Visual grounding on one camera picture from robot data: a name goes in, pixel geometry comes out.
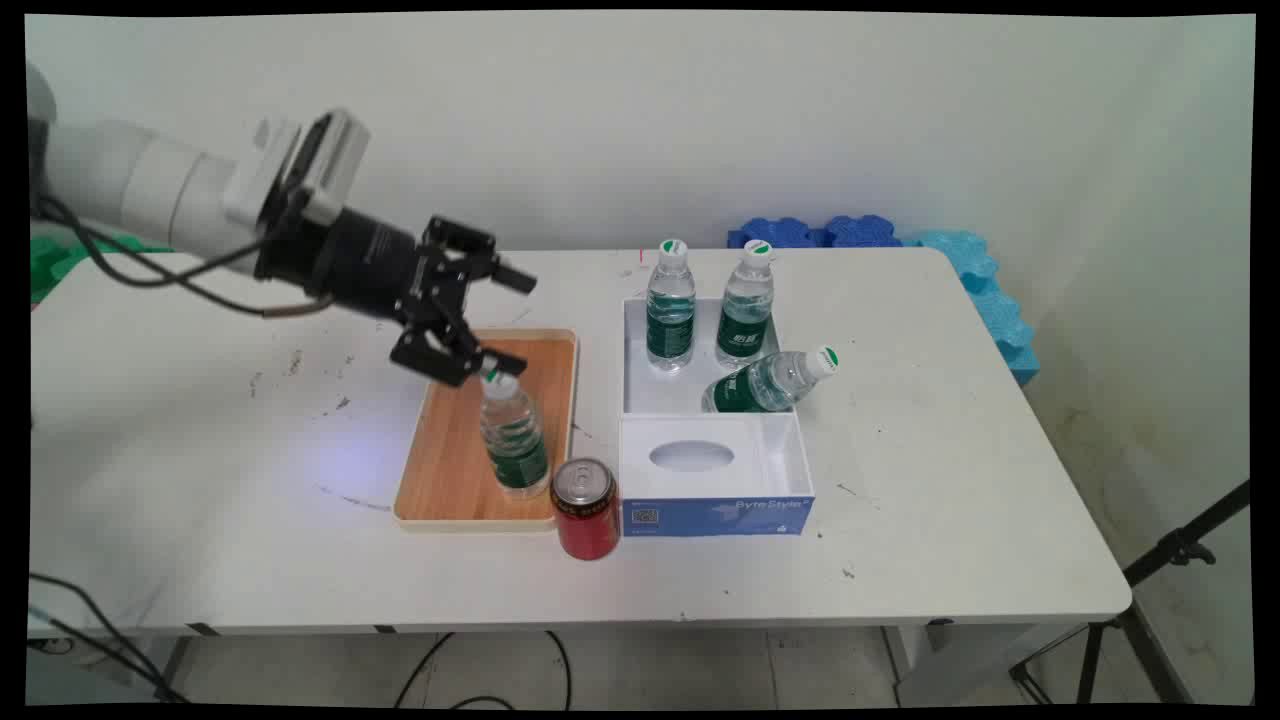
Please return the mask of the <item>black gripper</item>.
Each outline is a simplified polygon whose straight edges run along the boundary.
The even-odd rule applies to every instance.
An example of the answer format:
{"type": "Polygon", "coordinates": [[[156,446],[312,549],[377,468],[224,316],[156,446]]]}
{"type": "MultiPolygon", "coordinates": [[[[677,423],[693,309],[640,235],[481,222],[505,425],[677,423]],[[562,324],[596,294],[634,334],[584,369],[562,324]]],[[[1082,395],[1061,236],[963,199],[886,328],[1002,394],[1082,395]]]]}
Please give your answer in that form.
{"type": "Polygon", "coordinates": [[[457,284],[492,281],[530,295],[538,279],[502,259],[494,234],[444,217],[431,217],[422,234],[413,236],[352,209],[328,224],[287,209],[266,225],[255,275],[397,320],[402,333],[390,361],[439,384],[460,387],[492,372],[518,377],[529,366],[525,357],[475,336],[457,284]]]}

